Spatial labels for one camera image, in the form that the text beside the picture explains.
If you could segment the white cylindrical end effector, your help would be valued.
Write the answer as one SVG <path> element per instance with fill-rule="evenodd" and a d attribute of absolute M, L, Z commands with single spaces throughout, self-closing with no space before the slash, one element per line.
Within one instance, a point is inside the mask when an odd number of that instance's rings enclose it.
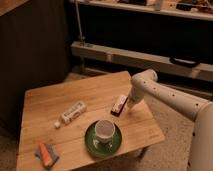
<path fill-rule="evenodd" d="M 144 92 L 139 88 L 132 87 L 127 100 L 127 107 L 133 108 L 136 103 L 139 103 L 144 98 Z"/>

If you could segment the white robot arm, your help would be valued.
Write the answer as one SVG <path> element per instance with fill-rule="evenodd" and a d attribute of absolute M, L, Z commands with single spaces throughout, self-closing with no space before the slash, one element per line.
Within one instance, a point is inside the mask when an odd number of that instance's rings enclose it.
<path fill-rule="evenodd" d="M 213 101 L 169 88 L 157 79 L 152 69 L 133 75 L 128 107 L 133 108 L 148 94 L 193 121 L 187 171 L 213 171 Z"/>

